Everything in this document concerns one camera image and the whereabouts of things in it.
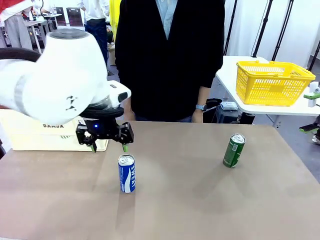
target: wristwatch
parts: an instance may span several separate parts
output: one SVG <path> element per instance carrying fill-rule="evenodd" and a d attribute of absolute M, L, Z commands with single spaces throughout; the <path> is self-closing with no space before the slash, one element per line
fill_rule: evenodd
<path fill-rule="evenodd" d="M 207 105 L 198 105 L 198 104 L 197 104 L 197 105 L 195 106 L 195 108 L 196 108 L 196 109 L 200 109 L 200 110 L 202 110 L 202 111 L 204 112 L 204 111 L 207 110 L 208 107 L 207 107 Z"/>

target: blue can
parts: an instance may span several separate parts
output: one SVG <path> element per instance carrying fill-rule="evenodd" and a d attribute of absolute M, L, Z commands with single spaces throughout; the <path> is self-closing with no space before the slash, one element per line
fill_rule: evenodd
<path fill-rule="evenodd" d="M 121 191 L 126 194 L 132 193 L 136 189 L 135 157 L 130 154 L 121 155 L 118 166 Z"/>

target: floor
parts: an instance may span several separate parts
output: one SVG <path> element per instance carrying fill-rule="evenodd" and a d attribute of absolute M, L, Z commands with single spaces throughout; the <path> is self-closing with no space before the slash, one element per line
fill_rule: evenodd
<path fill-rule="evenodd" d="M 108 76 L 108 80 L 118 81 L 119 78 L 117 68 L 115 66 L 108 66 L 108 68 L 110 72 L 114 74 L 112 76 Z M 320 82 L 320 60 L 317 59 L 313 66 L 312 72 L 316 75 L 316 80 Z M 224 93 L 224 87 L 221 85 L 219 80 L 215 78 L 212 84 L 210 97 L 222 99 Z M 312 124 L 315 119 L 316 117 L 312 116 L 284 116 L 283 124 L 278 131 L 320 183 L 320 145 L 315 145 L 312 143 L 311 135 L 304 134 L 299 131 L 299 127 Z M 272 122 L 266 115 L 257 115 L 254 120 L 254 124 L 272 125 Z M 1 125 L 0 139 L 2 139 L 4 143 L 4 149 L 6 151 L 9 150 L 11 145 L 8 141 L 8 138 L 5 136 Z"/>

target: logo on robot arm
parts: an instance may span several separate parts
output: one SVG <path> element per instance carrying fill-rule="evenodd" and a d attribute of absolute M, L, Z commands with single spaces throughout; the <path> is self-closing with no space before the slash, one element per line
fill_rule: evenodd
<path fill-rule="evenodd" d="M 47 124 L 43 124 L 44 128 L 60 128 L 60 129 L 64 129 L 65 127 L 63 125 L 47 125 Z"/>
<path fill-rule="evenodd" d="M 66 98 L 66 100 L 70 100 L 70 107 L 67 108 L 66 111 L 71 110 L 71 109 L 74 109 L 75 111 L 77 111 L 77 109 L 73 106 L 73 103 L 74 103 L 74 101 L 75 101 L 76 99 L 78 99 L 78 98 L 77 98 L 77 97 L 74 97 L 74 96 L 68 96 L 68 97 Z"/>

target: black pole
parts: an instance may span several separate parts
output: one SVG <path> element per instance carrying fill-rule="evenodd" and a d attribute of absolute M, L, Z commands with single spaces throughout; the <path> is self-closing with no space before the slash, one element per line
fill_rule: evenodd
<path fill-rule="evenodd" d="M 261 28 L 261 31 L 260 31 L 258 42 L 256 43 L 255 50 L 254 50 L 254 53 L 252 55 L 252 57 L 254 57 L 254 58 L 257 57 L 257 53 L 258 53 L 258 50 L 259 50 L 259 47 L 260 47 L 260 44 L 261 44 L 261 40 L 262 40 L 262 37 L 264 35 L 265 29 L 266 29 L 266 25 L 267 25 L 267 22 L 268 22 L 268 17 L 269 17 L 269 14 L 270 14 L 270 9 L 271 9 L 271 6 L 272 6 L 272 2 L 273 2 L 273 0 L 269 0 L 269 6 L 268 6 L 268 9 L 266 11 L 265 18 L 263 20 L 263 25 L 262 25 L 262 28 Z"/>
<path fill-rule="evenodd" d="M 234 1 L 234 6 L 233 6 L 233 11 L 232 11 L 232 16 L 231 16 L 231 22 L 230 22 L 230 26 L 229 26 L 229 32 L 228 32 L 228 36 L 227 36 L 227 38 L 226 38 L 225 48 L 224 48 L 223 55 L 227 55 L 227 52 L 228 52 L 230 35 L 231 35 L 231 31 L 232 31 L 232 26 L 233 26 L 233 24 L 234 24 L 234 19 L 235 19 L 235 14 L 236 14 L 237 3 L 238 3 L 238 0 L 235 0 L 235 1 Z"/>
<path fill-rule="evenodd" d="M 312 70 L 312 68 L 313 68 L 313 66 L 314 66 L 314 64 L 315 64 L 315 62 L 316 62 L 316 58 L 317 58 L 317 56 L 318 56 L 319 50 L 320 50 L 320 41 L 319 41 L 318 47 L 317 47 L 316 50 L 315 50 L 315 54 L 314 54 L 314 56 L 313 56 L 311 65 L 310 65 L 310 67 L 309 67 L 309 69 L 308 69 L 309 71 Z"/>
<path fill-rule="evenodd" d="M 291 14 L 291 10 L 292 10 L 293 5 L 294 5 L 294 0 L 290 0 L 289 5 L 288 5 L 288 9 L 286 11 L 285 19 L 284 19 L 284 22 L 283 22 L 283 25 L 282 25 L 281 33 L 280 33 L 278 42 L 276 44 L 276 47 L 275 47 L 275 50 L 274 50 L 274 53 L 273 53 L 272 61 L 276 60 L 276 57 L 278 55 L 281 42 L 282 42 L 282 40 L 284 38 L 284 35 L 285 35 L 285 32 L 286 32 L 286 28 L 287 28 L 287 25 L 288 25 L 288 22 L 289 22 L 289 18 L 290 18 L 290 14 Z"/>

